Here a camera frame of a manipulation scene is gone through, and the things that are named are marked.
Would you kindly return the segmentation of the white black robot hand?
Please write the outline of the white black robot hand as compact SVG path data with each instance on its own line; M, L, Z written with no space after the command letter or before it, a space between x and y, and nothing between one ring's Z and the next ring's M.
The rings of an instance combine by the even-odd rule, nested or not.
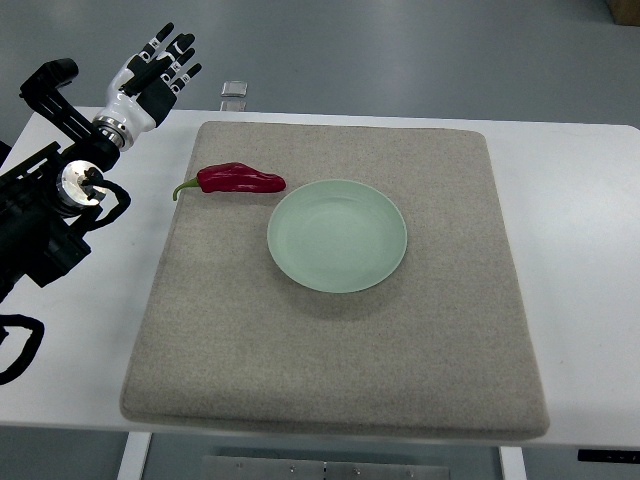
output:
M93 119L93 125L120 151L161 125L202 69L191 62L195 35L173 35L173 30L174 24L167 23L126 61L107 88L105 107Z

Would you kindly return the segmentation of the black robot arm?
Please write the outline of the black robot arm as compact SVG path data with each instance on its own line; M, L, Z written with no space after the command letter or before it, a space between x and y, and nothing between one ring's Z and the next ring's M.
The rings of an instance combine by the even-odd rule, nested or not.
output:
M98 127L60 94L78 74L70 58L44 63L20 96L72 143L53 142L1 176L1 294L24 276L44 287L89 255L84 236L116 221L130 206L128 192L105 178L125 143Z

